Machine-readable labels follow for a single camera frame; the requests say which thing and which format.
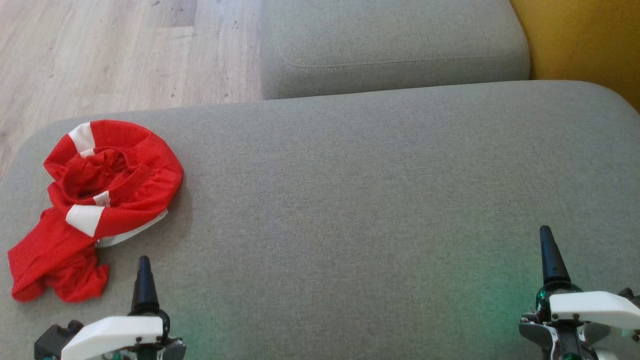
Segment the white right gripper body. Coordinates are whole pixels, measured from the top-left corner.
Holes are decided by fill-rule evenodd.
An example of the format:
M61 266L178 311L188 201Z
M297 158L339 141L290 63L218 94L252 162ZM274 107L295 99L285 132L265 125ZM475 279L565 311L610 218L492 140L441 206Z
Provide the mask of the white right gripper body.
M564 282L543 285L519 321L519 334L537 344L542 360L618 360L595 346L614 329L640 344L640 308L618 294Z

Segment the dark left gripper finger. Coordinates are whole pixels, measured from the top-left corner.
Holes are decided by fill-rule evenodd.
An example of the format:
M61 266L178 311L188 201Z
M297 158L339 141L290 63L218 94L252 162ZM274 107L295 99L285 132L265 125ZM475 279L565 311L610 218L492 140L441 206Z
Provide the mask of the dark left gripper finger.
M131 300L131 316L157 315L160 311L151 261L148 256L138 260L137 275Z

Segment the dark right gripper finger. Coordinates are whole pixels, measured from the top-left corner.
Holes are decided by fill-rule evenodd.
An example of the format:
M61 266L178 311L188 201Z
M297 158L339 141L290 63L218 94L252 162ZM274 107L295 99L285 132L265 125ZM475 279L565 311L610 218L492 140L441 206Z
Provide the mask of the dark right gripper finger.
M539 229L542 264L542 284L562 282L571 284L569 272L563 260L553 231L548 225L542 225Z

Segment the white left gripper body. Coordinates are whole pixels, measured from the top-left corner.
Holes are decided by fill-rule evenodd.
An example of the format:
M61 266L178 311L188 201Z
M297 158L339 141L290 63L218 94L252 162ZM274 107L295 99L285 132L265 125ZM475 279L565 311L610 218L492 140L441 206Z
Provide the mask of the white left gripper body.
M62 347L60 360L185 360L186 344L170 336L163 310L109 316L84 326Z

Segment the red shorts with white trim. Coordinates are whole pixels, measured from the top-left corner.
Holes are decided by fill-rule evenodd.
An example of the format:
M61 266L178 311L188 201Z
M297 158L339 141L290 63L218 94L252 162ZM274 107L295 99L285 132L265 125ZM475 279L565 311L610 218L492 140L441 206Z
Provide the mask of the red shorts with white trim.
M130 121L95 120L64 135L44 161L64 225L120 242L164 217L185 171L168 144Z

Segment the large grey sofa seat cushion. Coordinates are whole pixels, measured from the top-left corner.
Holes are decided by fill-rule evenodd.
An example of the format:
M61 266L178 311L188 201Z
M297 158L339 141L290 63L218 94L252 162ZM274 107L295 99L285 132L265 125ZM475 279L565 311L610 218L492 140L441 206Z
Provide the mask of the large grey sofa seat cushion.
M100 298L11 297L7 251L50 207L43 162L84 116L27 139L0 183L0 360L51 325L130 310L147 255L187 360L541 360L519 317L550 226L586 291L640 293L640 114L596 84L524 80L107 118L184 170L162 221L102 249Z

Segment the large yellow sofa backrest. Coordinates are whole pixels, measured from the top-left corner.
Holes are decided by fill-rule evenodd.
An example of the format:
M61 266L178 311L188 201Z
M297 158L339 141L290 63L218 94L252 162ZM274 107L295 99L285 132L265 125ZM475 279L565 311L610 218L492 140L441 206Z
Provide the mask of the large yellow sofa backrest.
M510 0L534 80L617 92L640 112L640 0Z

